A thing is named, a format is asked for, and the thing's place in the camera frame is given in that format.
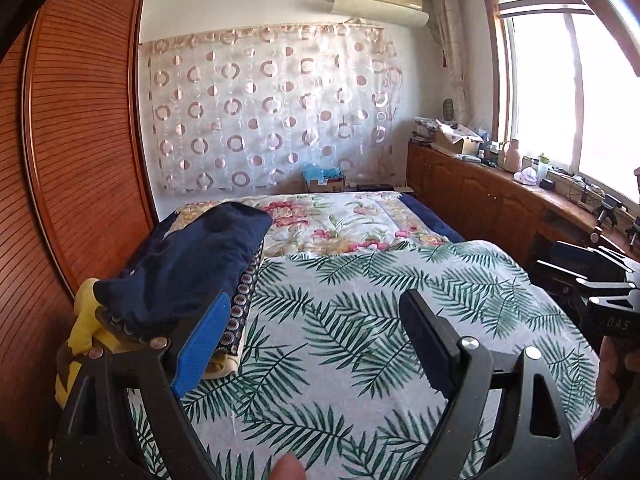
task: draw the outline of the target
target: hand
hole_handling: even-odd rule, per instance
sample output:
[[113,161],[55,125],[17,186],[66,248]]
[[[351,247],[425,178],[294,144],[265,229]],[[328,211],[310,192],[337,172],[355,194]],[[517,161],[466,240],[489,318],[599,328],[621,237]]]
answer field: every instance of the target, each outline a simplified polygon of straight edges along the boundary
[[269,480],[306,480],[305,468],[295,455],[288,453],[273,466]]
[[[632,372],[640,372],[640,349],[630,352],[625,357],[625,366]],[[613,408],[618,397],[620,388],[616,383],[615,373],[618,368],[618,354],[609,337],[602,340],[600,347],[600,367],[598,379],[596,380],[596,399],[603,408]]]

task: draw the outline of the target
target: bed sheet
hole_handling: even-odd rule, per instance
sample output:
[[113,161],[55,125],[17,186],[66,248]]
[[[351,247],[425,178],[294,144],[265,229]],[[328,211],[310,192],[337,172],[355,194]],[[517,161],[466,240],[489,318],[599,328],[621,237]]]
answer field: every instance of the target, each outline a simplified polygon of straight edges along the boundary
[[[455,330],[489,349],[540,349],[574,436],[595,410],[597,356],[562,310],[488,242],[263,262],[236,376],[201,381],[182,400],[225,479],[265,478],[294,452],[309,480],[404,478],[446,405],[424,377],[398,317],[417,288]],[[462,478],[492,433],[489,398]],[[140,396],[130,395],[143,452],[166,474]]]
[[[447,242],[407,208],[393,191],[249,196],[235,200],[268,212],[273,225],[264,239],[265,257],[309,252],[353,253],[384,250],[403,239],[432,246]],[[223,201],[198,202],[178,209],[168,234],[182,229]]]

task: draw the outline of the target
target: box with blue plastic bag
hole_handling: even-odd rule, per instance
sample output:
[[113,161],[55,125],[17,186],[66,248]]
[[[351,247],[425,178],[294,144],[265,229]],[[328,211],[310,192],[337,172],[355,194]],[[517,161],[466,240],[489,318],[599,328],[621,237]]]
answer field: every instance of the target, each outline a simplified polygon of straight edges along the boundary
[[323,169],[315,164],[302,167],[306,191],[309,193],[342,193],[344,191],[344,175],[339,168]]

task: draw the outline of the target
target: window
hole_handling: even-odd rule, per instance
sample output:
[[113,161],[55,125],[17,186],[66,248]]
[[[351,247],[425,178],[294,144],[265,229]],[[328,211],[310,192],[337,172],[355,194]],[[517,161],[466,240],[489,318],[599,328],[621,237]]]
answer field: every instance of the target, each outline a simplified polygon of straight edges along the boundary
[[493,3],[503,138],[637,208],[640,78],[616,41],[581,0]]

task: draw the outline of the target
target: blue gripper pad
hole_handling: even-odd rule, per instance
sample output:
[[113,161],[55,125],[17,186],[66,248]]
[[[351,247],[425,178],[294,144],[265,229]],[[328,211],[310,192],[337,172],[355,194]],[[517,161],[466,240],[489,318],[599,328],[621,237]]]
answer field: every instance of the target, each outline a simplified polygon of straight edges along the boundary
[[198,386],[230,316],[229,295],[220,292],[200,318],[176,359],[171,388],[178,399]]

